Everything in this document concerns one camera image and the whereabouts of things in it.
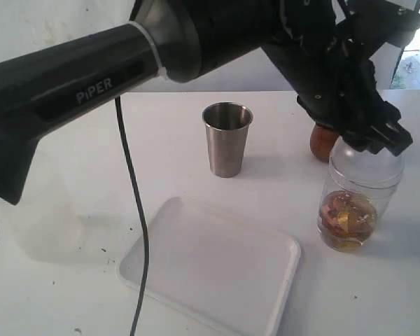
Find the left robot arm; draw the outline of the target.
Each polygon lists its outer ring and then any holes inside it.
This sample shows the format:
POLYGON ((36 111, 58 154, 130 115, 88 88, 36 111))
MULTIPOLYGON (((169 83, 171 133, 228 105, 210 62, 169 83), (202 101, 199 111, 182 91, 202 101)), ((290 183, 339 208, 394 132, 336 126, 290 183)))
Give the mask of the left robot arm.
POLYGON ((195 80, 257 48, 298 104, 350 147, 400 155, 412 144, 377 92, 371 62, 406 46, 420 14, 390 1, 136 1, 127 24, 0 63, 0 198, 17 204, 47 134, 160 71, 195 80))

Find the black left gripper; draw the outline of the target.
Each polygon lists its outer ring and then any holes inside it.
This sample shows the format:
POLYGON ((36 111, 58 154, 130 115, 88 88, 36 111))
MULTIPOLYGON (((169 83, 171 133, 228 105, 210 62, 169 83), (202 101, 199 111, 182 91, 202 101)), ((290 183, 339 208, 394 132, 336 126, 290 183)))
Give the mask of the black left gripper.
POLYGON ((319 125, 358 152, 399 156, 413 144, 401 113, 376 92, 368 60, 384 44, 406 47, 420 14, 390 1, 344 1, 339 24, 331 1, 279 1, 282 30, 262 49, 319 125))

